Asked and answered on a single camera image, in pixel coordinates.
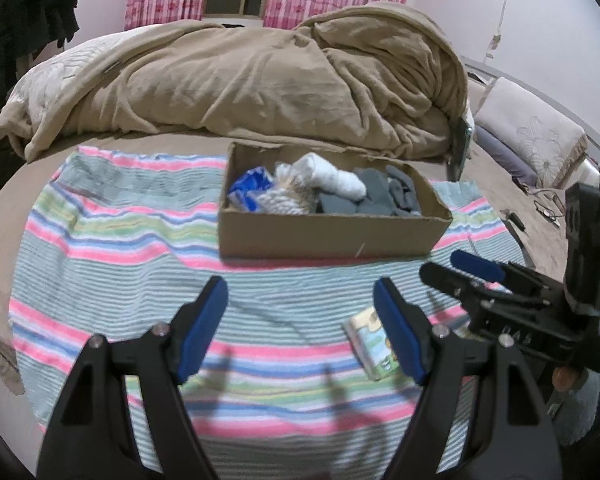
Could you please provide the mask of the black key fob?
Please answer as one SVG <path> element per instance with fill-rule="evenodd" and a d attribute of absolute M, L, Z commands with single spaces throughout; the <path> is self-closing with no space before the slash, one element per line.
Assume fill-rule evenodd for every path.
<path fill-rule="evenodd" d="M 508 209 L 502 209 L 501 214 L 503 215 L 503 222 L 507 229 L 516 228 L 520 232 L 524 232 L 526 230 L 526 226 L 524 222 L 521 221 L 521 218 L 518 217 L 515 211 L 510 211 Z"/>

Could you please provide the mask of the grey-blue knitted glove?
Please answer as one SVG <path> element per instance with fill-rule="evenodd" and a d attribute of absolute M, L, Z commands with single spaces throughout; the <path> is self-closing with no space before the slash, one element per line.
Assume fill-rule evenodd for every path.
<path fill-rule="evenodd" d="M 422 214 L 413 178 L 387 165 L 384 171 L 355 168 L 353 173 L 365 184 L 362 200 L 349 200 L 334 194 L 317 195 L 319 214 L 365 214 L 366 216 L 419 217 Z"/>

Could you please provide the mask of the white socks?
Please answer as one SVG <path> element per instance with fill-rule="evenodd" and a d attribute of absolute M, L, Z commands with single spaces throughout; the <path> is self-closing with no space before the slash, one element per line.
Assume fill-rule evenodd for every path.
<path fill-rule="evenodd" d="M 319 154 L 305 154 L 291 167 L 309 188 L 317 188 L 354 202 L 366 196 L 366 185 L 356 174 L 337 168 Z"/>

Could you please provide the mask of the white quilt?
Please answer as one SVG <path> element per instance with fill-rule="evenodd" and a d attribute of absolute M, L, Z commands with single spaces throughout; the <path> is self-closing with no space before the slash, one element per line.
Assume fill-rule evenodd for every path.
<path fill-rule="evenodd" d="M 31 139 L 58 131 L 76 102 L 115 62 L 160 36 L 150 25 L 85 41 L 31 68 L 18 80 L 0 114 L 0 131 Z"/>

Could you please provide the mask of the blue snack packet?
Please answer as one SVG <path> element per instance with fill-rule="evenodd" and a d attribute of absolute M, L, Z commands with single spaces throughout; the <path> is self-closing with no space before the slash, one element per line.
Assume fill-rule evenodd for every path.
<path fill-rule="evenodd" d="M 230 186 L 227 199 L 232 206 L 245 212 L 262 212 L 260 198 L 274 188 L 274 178 L 263 166 L 244 172 Z"/>

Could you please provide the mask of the beige fleece blanket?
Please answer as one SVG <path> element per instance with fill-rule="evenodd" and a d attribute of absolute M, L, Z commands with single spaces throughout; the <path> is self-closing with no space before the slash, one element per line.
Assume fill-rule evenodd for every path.
<path fill-rule="evenodd" d="M 185 20 L 109 66 L 58 131 L 9 138 L 32 162 L 60 136 L 208 131 L 335 143 L 397 159 L 446 154 L 468 110 L 442 29 L 401 3 L 348 6 L 293 29 Z"/>

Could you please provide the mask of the small green printed box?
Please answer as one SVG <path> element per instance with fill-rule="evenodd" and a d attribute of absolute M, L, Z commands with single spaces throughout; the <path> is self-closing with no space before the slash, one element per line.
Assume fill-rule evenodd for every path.
<path fill-rule="evenodd" d="M 391 342 L 373 307 L 353 315 L 343 323 L 343 329 L 370 380 L 379 382 L 399 368 Z"/>

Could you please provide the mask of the striped pastel towel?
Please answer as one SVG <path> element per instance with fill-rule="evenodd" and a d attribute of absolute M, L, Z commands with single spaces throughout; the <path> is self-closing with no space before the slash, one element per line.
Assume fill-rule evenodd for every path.
<path fill-rule="evenodd" d="M 343 323 L 390 278 L 431 322 L 462 329 L 460 303 L 426 286 L 426 262 L 454 250 L 524 256 L 468 182 L 430 183 L 452 212 L 426 256 L 223 259 L 225 155 L 140 155 L 76 148 L 26 220 L 8 313 L 32 412 L 47 426 L 88 338 L 142 336 L 219 276 L 228 300 L 186 412 L 223 479 L 378 479 L 414 413 L 419 386 L 398 368 L 367 377 Z"/>

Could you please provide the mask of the beige embroidered pillow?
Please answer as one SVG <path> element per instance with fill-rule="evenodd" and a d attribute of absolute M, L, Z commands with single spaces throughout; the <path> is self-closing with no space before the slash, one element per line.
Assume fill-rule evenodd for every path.
<path fill-rule="evenodd" d="M 546 188 L 561 185 L 588 148 L 580 125 L 504 77 L 486 90 L 475 122 L 529 165 Z"/>

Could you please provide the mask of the grey-purple pillow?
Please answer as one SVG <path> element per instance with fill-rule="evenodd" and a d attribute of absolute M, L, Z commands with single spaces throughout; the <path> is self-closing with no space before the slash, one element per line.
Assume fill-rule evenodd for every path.
<path fill-rule="evenodd" d="M 529 186 L 538 184 L 538 174 L 488 130 L 475 126 L 475 137 L 480 148 L 485 150 L 512 178 L 517 178 L 521 183 Z"/>

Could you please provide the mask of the cotton swab pack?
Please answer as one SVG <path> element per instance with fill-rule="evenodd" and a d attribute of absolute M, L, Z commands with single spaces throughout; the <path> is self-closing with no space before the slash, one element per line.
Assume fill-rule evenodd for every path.
<path fill-rule="evenodd" d="M 278 162 L 272 186 L 256 195 L 260 211 L 266 214 L 314 214 L 317 197 L 313 188 L 304 182 L 302 174 L 291 164 Z"/>

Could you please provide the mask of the brown cardboard box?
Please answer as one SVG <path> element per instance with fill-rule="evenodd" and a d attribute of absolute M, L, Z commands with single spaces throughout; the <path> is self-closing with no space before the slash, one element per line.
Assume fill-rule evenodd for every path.
<path fill-rule="evenodd" d="M 295 162 L 306 146 L 259 146 L 232 142 L 228 146 L 224 183 L 219 199 L 219 252 L 223 259 L 387 259 L 426 256 L 449 229 L 453 215 L 429 181 L 408 162 L 373 157 L 355 151 L 319 150 L 342 170 L 393 166 L 415 185 L 419 216 L 369 214 L 265 214 L 230 203 L 230 186 L 247 170 L 276 162 Z"/>

